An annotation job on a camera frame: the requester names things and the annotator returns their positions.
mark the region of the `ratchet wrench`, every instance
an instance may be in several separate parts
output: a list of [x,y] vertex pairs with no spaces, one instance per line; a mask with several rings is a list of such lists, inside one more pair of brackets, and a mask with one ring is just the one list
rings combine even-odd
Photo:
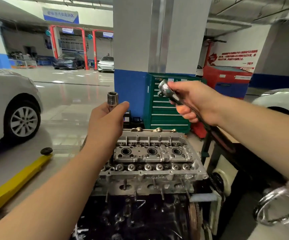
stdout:
[[212,126],[212,125],[207,124],[203,120],[199,111],[197,109],[195,109],[194,107],[192,107],[191,105],[184,102],[184,100],[181,97],[179,97],[178,94],[176,94],[169,87],[166,80],[163,80],[162,82],[160,82],[159,89],[160,89],[160,91],[158,92],[159,97],[165,96],[170,101],[174,102],[175,104],[186,105],[187,107],[189,107],[196,114],[198,120],[203,124],[206,131],[211,134],[214,141],[216,143],[218,143],[219,145],[221,145],[226,151],[228,151],[230,153],[235,153],[236,150],[235,150],[233,143],[221,132],[221,130],[219,130],[219,128],[216,126]]

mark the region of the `person's right hand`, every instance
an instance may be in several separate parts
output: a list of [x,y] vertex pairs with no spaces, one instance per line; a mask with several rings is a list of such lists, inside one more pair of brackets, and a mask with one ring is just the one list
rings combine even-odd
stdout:
[[[225,96],[200,81],[170,81],[168,85],[177,91],[186,103],[197,108],[205,122],[209,125],[218,125],[218,109]],[[198,122],[196,114],[189,107],[185,105],[176,105],[176,107],[183,118],[192,123]]]

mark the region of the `red base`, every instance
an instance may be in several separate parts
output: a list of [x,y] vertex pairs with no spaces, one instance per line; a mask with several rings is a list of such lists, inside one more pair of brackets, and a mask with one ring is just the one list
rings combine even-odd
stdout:
[[206,129],[201,122],[192,123],[191,130],[201,139],[204,139],[206,136]]

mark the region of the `person's left hand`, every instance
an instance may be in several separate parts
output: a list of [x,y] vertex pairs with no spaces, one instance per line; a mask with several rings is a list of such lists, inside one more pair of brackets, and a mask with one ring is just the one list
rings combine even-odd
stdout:
[[122,135],[123,115],[129,108],[128,102],[116,106],[111,112],[107,103],[94,108],[89,120],[88,135],[84,149],[92,149],[105,163]]

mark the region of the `metal socket wrench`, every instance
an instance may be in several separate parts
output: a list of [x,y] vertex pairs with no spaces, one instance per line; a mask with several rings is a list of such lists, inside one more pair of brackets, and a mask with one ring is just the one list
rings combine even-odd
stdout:
[[108,92],[107,98],[108,98],[107,103],[109,105],[109,111],[111,112],[118,105],[118,93]]

